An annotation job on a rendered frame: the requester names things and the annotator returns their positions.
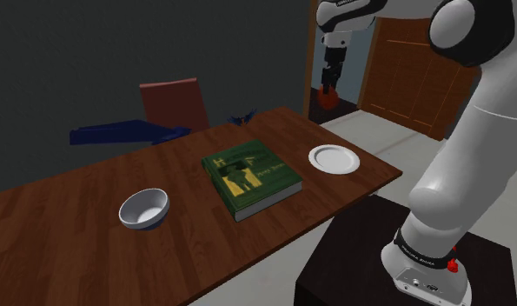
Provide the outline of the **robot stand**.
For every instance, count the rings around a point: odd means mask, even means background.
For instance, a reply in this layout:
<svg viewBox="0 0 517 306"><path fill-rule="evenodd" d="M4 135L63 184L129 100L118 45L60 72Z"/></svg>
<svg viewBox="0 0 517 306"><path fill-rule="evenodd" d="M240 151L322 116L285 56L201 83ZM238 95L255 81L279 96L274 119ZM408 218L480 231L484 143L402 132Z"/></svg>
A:
<svg viewBox="0 0 517 306"><path fill-rule="evenodd" d="M335 216L295 283L294 306L432 306L400 292L381 264L409 209L369 196ZM510 249L468 232L456 244L471 306L517 306Z"/></svg>

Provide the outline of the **orange ball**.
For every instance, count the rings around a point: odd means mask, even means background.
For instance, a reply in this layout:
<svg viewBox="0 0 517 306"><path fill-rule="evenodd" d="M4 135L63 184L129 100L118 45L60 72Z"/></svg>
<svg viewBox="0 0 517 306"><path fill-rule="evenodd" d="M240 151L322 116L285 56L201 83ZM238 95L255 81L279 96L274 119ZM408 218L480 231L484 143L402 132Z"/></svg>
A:
<svg viewBox="0 0 517 306"><path fill-rule="evenodd" d="M322 109L332 110L337 107L340 98L332 86L328 86L326 89L321 86L317 92L317 102Z"/></svg>

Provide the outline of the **white bowl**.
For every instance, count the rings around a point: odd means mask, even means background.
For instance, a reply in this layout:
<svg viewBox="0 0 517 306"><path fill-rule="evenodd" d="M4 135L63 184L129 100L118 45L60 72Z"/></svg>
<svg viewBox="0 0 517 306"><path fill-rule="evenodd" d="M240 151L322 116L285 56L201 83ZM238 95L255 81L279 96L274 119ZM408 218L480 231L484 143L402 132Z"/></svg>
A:
<svg viewBox="0 0 517 306"><path fill-rule="evenodd" d="M157 227L167 215L169 197L162 189L140 190L127 198L118 211L121 223L132 230Z"/></svg>

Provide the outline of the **small blue plant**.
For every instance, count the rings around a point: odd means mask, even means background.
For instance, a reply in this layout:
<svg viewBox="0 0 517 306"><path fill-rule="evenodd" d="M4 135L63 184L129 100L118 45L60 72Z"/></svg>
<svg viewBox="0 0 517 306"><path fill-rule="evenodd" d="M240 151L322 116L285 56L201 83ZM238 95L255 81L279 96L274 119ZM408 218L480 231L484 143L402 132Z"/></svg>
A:
<svg viewBox="0 0 517 306"><path fill-rule="evenodd" d="M250 120L254 117L255 114L256 114L256 109L252 109L248 114L246 114L244 116L238 116L238 117L230 116L227 119L227 121L236 126L244 126L250 122Z"/></svg>

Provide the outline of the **green hardcover book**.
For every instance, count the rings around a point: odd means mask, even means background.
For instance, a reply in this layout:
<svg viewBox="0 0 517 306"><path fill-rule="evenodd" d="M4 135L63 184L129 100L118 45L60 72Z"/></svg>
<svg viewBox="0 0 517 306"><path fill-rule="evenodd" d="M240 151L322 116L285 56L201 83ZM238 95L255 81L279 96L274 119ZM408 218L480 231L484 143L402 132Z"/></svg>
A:
<svg viewBox="0 0 517 306"><path fill-rule="evenodd" d="M236 222L302 191L302 177L257 139L204 157L202 167Z"/></svg>

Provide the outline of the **brown wooden table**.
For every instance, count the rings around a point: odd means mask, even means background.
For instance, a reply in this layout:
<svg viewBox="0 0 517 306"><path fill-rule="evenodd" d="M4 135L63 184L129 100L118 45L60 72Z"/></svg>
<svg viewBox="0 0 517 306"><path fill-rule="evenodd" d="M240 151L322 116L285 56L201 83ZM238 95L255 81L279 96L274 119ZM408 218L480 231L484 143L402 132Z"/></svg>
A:
<svg viewBox="0 0 517 306"><path fill-rule="evenodd" d="M258 139L302 177L302 191L236 222L201 165ZM351 174L308 153L344 140L281 107L0 193L0 306L184 306L401 175L365 150ZM153 229L118 217L158 188L169 210Z"/></svg>

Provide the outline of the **red-brown chair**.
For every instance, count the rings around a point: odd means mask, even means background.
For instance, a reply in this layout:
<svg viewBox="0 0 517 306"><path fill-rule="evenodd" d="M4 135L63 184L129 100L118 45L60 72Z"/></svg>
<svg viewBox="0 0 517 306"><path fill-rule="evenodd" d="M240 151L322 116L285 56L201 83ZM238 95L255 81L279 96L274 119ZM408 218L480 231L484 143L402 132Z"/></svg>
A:
<svg viewBox="0 0 517 306"><path fill-rule="evenodd" d="M166 128L181 126L192 132L209 128L197 78L139 85L147 121Z"/></svg>

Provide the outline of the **orange wooden door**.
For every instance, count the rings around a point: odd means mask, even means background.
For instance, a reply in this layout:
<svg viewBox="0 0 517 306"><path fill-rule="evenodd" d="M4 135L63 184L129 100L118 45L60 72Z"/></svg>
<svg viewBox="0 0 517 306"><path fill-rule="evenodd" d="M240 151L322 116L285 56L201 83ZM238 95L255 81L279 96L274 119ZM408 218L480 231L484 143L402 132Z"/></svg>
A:
<svg viewBox="0 0 517 306"><path fill-rule="evenodd" d="M376 20L358 108L440 141L480 72L435 54L429 24Z"/></svg>

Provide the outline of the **white plate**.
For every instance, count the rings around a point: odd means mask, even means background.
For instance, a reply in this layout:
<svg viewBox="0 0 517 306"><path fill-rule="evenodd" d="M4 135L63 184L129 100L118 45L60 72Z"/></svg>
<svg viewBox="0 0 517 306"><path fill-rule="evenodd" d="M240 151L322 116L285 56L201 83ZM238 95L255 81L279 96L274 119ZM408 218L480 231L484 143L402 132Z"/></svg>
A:
<svg viewBox="0 0 517 306"><path fill-rule="evenodd" d="M318 170L332 175L346 175L360 167L360 158L348 148L323 144L308 153L309 162Z"/></svg>

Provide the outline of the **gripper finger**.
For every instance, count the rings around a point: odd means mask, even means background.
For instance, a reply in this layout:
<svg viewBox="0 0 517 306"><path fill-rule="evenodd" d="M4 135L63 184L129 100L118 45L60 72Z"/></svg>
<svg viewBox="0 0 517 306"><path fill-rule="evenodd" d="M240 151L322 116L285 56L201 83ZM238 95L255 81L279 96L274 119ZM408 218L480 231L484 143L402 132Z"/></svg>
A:
<svg viewBox="0 0 517 306"><path fill-rule="evenodd" d="M321 73L321 87L322 92L327 95L330 92L333 92L336 88L337 82L341 76L342 66L336 65L327 67L322 69Z"/></svg>

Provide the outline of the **dark blue bench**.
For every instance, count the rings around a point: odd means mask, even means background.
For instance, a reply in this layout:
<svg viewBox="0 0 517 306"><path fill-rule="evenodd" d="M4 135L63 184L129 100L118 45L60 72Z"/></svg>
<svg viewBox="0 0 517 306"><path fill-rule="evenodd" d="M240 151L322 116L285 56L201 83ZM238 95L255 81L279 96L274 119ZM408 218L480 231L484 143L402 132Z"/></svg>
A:
<svg viewBox="0 0 517 306"><path fill-rule="evenodd" d="M166 128L136 119L71 130L70 145L144 142L156 145L187 136L191 131L186 127Z"/></svg>

